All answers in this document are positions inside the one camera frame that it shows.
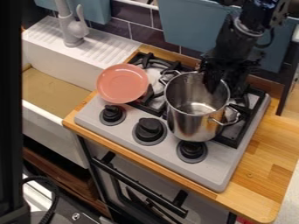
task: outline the wooden countertop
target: wooden countertop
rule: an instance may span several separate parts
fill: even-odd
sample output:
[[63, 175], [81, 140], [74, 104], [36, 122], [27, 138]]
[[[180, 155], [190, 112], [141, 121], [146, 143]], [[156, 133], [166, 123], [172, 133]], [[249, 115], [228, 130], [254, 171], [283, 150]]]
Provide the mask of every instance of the wooden countertop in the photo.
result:
[[[147, 45], [142, 45], [139, 51], [153, 52], [156, 56], [168, 60], [180, 60], [189, 66], [197, 63], [195, 59]], [[280, 210], [299, 157], [299, 122], [275, 115], [278, 105], [278, 99], [275, 97], [280, 95], [281, 85], [254, 77], [249, 77], [248, 81], [267, 90], [274, 98], [223, 193], [215, 193], [130, 149], [76, 125], [74, 117], [96, 95], [95, 91], [64, 119], [63, 124], [78, 135], [105, 145], [111, 151], [214, 201], [235, 214], [254, 222], [271, 223]]]

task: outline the toy stove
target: toy stove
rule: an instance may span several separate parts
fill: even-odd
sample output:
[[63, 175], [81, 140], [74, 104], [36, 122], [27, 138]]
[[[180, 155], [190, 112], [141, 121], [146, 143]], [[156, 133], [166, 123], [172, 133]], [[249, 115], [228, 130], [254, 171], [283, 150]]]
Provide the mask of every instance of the toy stove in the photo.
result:
[[[167, 81], [177, 74], [173, 70], [183, 73], [192, 69], [152, 53], [138, 53], [129, 63], [145, 69], [150, 82], [147, 93], [122, 105], [108, 104], [96, 95], [74, 121], [215, 192], [223, 192], [268, 108], [269, 95], [248, 87], [242, 97], [230, 101], [241, 112], [239, 122], [223, 128], [211, 141], [184, 142], [167, 128], [164, 85], [158, 80], [165, 71]], [[230, 121], [232, 116], [227, 108], [225, 118]]]

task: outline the pink plate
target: pink plate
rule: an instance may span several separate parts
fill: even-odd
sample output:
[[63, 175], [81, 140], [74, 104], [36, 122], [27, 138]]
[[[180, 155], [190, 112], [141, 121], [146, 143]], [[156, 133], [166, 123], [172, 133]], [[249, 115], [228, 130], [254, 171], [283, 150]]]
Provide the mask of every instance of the pink plate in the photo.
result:
[[105, 69], [97, 80], [99, 95], [107, 102], [132, 102], [148, 89], [148, 75], [139, 67], [119, 64]]

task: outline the oven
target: oven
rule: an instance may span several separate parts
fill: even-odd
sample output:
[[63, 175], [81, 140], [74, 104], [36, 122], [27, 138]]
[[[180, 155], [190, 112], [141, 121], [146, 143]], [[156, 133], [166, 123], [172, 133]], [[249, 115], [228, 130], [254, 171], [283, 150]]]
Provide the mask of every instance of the oven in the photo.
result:
[[117, 223], [226, 223], [228, 211], [183, 189], [138, 164], [115, 155], [103, 145], [79, 136], [101, 194]]

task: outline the black cable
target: black cable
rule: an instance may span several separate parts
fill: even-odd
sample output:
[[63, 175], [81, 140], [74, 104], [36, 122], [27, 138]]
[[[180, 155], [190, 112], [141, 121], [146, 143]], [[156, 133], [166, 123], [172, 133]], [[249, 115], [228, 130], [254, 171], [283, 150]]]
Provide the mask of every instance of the black cable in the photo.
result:
[[51, 221], [52, 216], [54, 215], [56, 206], [59, 203], [59, 188], [50, 179], [41, 177], [41, 176], [32, 176], [29, 178], [25, 178], [25, 179], [23, 179], [23, 184], [25, 184], [29, 181], [32, 181], [32, 180], [40, 180], [40, 181], [46, 182], [52, 188], [52, 192], [55, 194], [55, 197], [54, 197], [51, 207], [46, 212], [43, 219], [39, 222], [39, 224], [48, 224]]

